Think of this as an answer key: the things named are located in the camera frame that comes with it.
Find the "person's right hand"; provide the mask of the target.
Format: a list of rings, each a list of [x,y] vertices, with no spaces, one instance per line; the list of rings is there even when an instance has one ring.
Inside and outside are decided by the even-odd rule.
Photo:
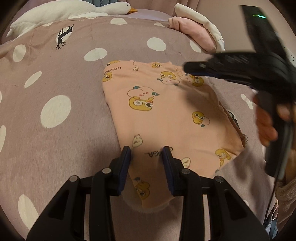
[[[278,132],[273,127],[273,119],[271,115],[259,106],[259,94],[253,97],[256,107],[256,125],[258,129],[259,140],[263,146],[268,147],[272,141],[278,139]],[[278,116],[285,122],[293,122],[295,124],[295,102],[293,104],[279,104],[277,106]]]

